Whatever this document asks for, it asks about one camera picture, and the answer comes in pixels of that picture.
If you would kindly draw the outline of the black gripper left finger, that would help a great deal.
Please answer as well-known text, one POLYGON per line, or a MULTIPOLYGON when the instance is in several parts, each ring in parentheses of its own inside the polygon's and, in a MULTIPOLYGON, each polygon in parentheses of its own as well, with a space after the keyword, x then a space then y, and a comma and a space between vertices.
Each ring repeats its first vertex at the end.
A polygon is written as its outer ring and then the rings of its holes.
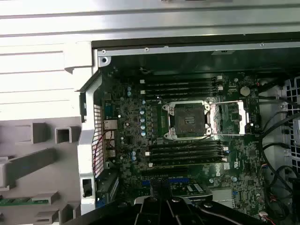
POLYGON ((82 225, 160 225, 167 215, 167 180, 151 180, 150 194, 133 204, 114 201, 81 216, 82 225))

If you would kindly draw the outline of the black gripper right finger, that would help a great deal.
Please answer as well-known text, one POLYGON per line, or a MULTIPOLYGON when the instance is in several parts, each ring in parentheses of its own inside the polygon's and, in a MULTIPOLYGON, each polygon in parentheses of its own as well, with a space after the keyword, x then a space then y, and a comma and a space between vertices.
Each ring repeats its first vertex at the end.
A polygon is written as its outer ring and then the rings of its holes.
POLYGON ((264 225, 265 222, 231 209, 215 201, 204 201, 197 206, 183 197, 172 194, 168 181, 160 181, 160 199, 167 203, 179 225, 264 225))

